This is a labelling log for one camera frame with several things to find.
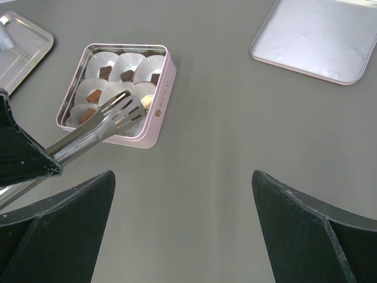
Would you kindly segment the brown chocolate cube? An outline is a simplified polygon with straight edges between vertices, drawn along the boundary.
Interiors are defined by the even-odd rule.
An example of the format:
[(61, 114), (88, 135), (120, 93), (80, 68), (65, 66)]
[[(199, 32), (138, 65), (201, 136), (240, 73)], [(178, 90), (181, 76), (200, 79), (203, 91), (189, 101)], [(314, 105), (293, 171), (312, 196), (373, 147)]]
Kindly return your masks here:
[(81, 116), (79, 120), (79, 124), (84, 124), (87, 120), (89, 120), (95, 114), (95, 112), (96, 110), (93, 108), (86, 109), (86, 111), (84, 112), (84, 114)]

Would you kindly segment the brown chocolate piece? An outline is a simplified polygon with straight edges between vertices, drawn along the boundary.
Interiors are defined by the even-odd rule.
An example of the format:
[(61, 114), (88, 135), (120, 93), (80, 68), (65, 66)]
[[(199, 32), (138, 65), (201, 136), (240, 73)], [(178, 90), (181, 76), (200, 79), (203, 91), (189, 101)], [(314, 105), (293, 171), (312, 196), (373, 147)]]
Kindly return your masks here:
[(91, 92), (85, 99), (88, 103), (97, 104), (99, 102), (101, 95), (102, 95), (102, 90), (96, 89), (93, 92)]

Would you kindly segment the dark chocolate block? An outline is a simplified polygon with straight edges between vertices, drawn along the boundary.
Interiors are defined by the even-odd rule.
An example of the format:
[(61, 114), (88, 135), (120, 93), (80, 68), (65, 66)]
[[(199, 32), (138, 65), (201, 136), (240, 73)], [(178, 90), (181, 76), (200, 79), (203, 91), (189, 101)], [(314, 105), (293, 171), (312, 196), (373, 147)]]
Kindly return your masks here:
[(103, 80), (108, 80), (110, 73), (112, 71), (113, 67), (111, 65), (101, 67), (99, 72), (99, 78)]

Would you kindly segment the silver tin lid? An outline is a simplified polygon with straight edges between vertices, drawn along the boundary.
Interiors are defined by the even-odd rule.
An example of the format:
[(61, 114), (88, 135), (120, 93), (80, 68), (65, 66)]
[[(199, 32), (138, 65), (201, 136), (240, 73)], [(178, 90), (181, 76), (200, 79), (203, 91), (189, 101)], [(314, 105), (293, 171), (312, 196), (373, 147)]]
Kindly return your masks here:
[(376, 1), (276, 1), (250, 46), (260, 62), (340, 85), (376, 47)]

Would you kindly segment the dark chocolate cube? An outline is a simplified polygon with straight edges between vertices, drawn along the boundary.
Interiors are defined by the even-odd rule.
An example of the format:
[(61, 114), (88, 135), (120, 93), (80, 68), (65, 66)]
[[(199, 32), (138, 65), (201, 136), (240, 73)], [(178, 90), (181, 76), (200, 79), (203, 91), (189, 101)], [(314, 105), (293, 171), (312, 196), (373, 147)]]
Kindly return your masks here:
[(159, 81), (159, 78), (160, 78), (160, 74), (159, 73), (153, 73), (151, 75), (151, 79), (150, 79), (150, 82), (154, 85), (157, 85), (158, 84), (158, 81)]

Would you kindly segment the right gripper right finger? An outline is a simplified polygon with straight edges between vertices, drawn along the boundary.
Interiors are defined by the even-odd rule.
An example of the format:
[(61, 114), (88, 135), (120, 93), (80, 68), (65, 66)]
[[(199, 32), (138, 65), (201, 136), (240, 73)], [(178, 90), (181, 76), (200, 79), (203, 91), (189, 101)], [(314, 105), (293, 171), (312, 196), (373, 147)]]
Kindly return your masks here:
[(260, 170), (252, 191), (276, 282), (376, 282), (376, 220)]

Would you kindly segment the dark chocolate piece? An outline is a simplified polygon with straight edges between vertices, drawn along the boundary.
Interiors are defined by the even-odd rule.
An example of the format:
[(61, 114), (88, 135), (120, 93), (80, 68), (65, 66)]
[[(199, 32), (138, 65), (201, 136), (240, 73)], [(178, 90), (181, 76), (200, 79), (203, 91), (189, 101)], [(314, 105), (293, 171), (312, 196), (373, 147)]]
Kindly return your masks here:
[(134, 78), (133, 70), (127, 70), (120, 74), (120, 79), (122, 82), (133, 82), (133, 78)]

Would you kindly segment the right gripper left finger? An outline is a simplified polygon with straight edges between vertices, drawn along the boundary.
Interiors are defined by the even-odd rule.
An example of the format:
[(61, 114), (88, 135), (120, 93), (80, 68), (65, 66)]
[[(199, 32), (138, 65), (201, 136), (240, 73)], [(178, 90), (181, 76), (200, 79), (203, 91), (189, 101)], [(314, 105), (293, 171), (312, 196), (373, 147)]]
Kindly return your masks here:
[(1, 214), (1, 282), (91, 282), (114, 192), (106, 171)]

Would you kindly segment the metal tongs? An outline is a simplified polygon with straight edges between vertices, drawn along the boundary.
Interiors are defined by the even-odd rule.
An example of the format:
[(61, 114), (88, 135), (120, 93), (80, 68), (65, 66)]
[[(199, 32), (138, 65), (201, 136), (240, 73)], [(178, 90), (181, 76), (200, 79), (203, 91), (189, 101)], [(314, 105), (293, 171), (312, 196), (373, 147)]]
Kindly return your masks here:
[(66, 166), (99, 142), (122, 133), (145, 117), (141, 99), (123, 91), (103, 104), (94, 115), (74, 131), (48, 148), (61, 166)]

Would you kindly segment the white chocolate piece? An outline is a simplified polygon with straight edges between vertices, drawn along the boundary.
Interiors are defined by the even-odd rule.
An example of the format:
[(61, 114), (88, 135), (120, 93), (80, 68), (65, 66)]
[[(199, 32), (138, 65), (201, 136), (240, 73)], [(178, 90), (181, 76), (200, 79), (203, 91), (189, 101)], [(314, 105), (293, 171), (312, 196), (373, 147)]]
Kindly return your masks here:
[(141, 103), (146, 110), (149, 110), (154, 100), (152, 95), (146, 95), (141, 99)]

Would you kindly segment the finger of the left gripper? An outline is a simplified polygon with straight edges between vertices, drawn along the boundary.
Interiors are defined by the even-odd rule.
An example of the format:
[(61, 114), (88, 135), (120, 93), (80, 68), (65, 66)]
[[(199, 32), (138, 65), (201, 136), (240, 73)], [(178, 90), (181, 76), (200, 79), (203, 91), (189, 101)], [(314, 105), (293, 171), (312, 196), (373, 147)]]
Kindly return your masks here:
[(1, 186), (59, 176), (63, 167), (15, 121), (9, 95), (1, 89)]

